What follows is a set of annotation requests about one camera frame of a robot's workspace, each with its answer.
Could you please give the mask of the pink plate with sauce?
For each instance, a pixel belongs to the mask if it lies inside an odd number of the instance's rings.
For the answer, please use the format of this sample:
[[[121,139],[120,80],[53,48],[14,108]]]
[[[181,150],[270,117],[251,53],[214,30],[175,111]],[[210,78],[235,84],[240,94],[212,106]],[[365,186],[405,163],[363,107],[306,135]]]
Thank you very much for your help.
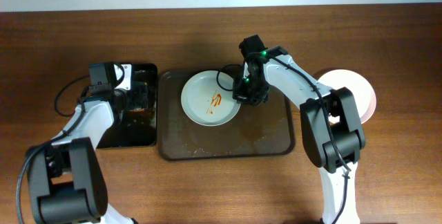
[[[319,77],[320,83],[333,89],[348,88],[356,102],[361,123],[366,123],[376,110],[376,94],[372,85],[362,75],[345,69],[326,72]]]

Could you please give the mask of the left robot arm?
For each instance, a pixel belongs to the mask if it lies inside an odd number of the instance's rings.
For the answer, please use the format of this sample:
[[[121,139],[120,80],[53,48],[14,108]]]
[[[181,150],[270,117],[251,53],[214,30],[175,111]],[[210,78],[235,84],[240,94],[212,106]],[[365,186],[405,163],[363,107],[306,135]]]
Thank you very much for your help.
[[[36,223],[128,223],[108,202],[95,153],[104,134],[127,111],[145,109],[148,86],[133,79],[133,65],[91,64],[86,86],[68,124],[52,139],[29,148],[16,189],[17,218],[23,221],[21,185],[28,181]]]

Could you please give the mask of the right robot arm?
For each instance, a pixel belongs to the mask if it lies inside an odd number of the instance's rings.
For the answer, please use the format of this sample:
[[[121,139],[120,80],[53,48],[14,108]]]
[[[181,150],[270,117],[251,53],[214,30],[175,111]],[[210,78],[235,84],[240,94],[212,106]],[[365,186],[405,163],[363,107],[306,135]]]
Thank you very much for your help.
[[[365,134],[352,92],[333,89],[305,72],[282,47],[266,48],[258,35],[239,45],[243,71],[234,77],[233,98],[257,106],[278,89],[300,111],[302,143],[318,168],[323,223],[359,223],[355,175]]]

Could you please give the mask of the pale blue plate with sauce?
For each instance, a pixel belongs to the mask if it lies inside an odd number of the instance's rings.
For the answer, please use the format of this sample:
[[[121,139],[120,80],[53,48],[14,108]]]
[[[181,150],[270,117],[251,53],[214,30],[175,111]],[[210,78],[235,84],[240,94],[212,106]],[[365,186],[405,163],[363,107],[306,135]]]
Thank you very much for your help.
[[[214,127],[232,120],[240,109],[233,93],[233,78],[226,73],[203,71],[184,85],[181,104],[185,114],[195,123]]]

